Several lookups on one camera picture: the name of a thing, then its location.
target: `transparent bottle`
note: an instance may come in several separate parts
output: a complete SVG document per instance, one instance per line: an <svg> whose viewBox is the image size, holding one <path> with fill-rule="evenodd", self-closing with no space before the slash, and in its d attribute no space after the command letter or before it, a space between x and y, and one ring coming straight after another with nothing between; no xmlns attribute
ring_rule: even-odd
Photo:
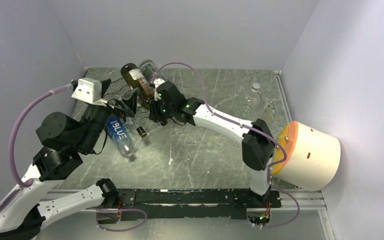
<svg viewBox="0 0 384 240"><path fill-rule="evenodd" d="M138 68L142 72L145 79L149 82L149 84L154 84L154 81L152 81L152 78L154 74L157 72L157 70L159 69L159 67L157 67L155 62L149 59L144 60L139 64ZM159 72L157 76L155 76L155 79L157 78L160 78L166 82L169 81L169 79L166 77L166 75L162 71Z"/></svg>
<svg viewBox="0 0 384 240"><path fill-rule="evenodd" d="M133 151L132 139L126 131L126 128L123 126L123 122L120 119L111 116L106 122L106 132L120 154L124 157L128 157Z"/></svg>
<svg viewBox="0 0 384 240"><path fill-rule="evenodd" d="M260 106L260 84L254 82L250 90L239 98L236 116L244 120L255 120Z"/></svg>

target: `beige cylinder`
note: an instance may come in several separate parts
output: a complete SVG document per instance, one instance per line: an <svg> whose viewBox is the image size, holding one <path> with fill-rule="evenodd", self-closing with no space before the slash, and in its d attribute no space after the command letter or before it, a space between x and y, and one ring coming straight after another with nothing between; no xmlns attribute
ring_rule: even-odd
<svg viewBox="0 0 384 240"><path fill-rule="evenodd" d="M286 161L273 166L272 174L308 191L326 186L335 176L341 158L336 137L293 121L280 133L279 143L286 150ZM274 161L284 157L277 148Z"/></svg>

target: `bottle label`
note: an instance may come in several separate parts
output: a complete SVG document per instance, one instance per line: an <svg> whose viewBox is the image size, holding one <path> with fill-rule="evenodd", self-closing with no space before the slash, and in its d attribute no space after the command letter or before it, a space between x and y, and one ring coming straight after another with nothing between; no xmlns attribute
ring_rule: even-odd
<svg viewBox="0 0 384 240"><path fill-rule="evenodd" d="M124 128L123 124L121 123L120 120L116 119L114 121L110 122L111 124L111 130L112 134L117 134L117 137L121 139L126 139L128 136L126 135L126 129Z"/></svg>
<svg viewBox="0 0 384 240"><path fill-rule="evenodd" d="M128 71L128 73L130 74L131 78L133 78L133 80L144 79L144 81L147 81L139 69L132 69Z"/></svg>

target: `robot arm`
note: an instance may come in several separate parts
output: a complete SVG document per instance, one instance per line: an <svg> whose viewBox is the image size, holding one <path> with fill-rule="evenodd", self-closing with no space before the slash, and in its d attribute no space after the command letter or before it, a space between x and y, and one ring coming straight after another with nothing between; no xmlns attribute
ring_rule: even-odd
<svg viewBox="0 0 384 240"><path fill-rule="evenodd" d="M73 98L88 103L80 121L54 112L48 115L36 130L44 146L33 158L23 180L33 179L28 188L16 185L0 206L11 195L13 199L0 210L0 240L25 240L39 234L51 223L78 211L102 206L114 206L118 191L109 179L101 179L91 187L56 200L40 202L43 196L61 184L83 161L79 153L94 153L94 146L111 114L117 113L114 106L101 97L111 80L103 82L83 78L74 82ZM214 116L197 98L186 99L171 82L157 79L155 98L149 101L149 119L156 123L176 118L183 123L202 126L221 133L242 145L242 158L251 168L250 189L261 200L267 197L270 186L267 181L267 165L270 164L274 145L265 137L250 132L242 126L252 126L271 135L267 124L257 119L254 122L237 119L236 125ZM137 91L129 99L118 101L121 117L136 112ZM234 118L223 112L219 115Z"/></svg>
<svg viewBox="0 0 384 240"><path fill-rule="evenodd" d="M91 207L108 208L117 202L117 188L109 179L101 179L88 189L60 199L40 202L83 163L79 153L94 153L114 107L100 97L96 100L90 96L101 96L101 89L106 90L110 82L110 79L100 82L90 78L74 82L77 88L73 97L88 103L81 120L54 112L36 130L44 147L34 156L22 178L33 182L26 188L17 184L0 202L0 240L31 239L61 218Z"/></svg>
<svg viewBox="0 0 384 240"><path fill-rule="evenodd" d="M266 122L261 119L254 122L238 119L210 106L213 113L235 119L239 125L231 123L211 113L204 101L194 97L186 99L173 83L158 78L154 84L155 98L150 103L149 119L158 122L174 117L182 123L212 129L241 144L242 160L251 168L250 189L261 199L266 198L270 191L266 168L272 161L275 146L264 136L242 127L254 127L273 137Z"/></svg>

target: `bottle cap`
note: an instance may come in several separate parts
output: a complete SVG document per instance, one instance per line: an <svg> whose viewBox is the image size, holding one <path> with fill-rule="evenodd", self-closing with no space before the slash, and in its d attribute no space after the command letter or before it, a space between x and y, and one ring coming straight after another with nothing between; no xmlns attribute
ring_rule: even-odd
<svg viewBox="0 0 384 240"><path fill-rule="evenodd" d="M147 132L144 130L143 127L136 128L137 133L140 135L141 138L144 138L147 136Z"/></svg>
<svg viewBox="0 0 384 240"><path fill-rule="evenodd" d="M122 148L125 154L129 154L133 151L133 148L130 145L124 145Z"/></svg>
<svg viewBox="0 0 384 240"><path fill-rule="evenodd" d="M253 84L252 84L252 91L253 92L258 92L259 90L260 90L260 84L258 83L258 82L254 82Z"/></svg>

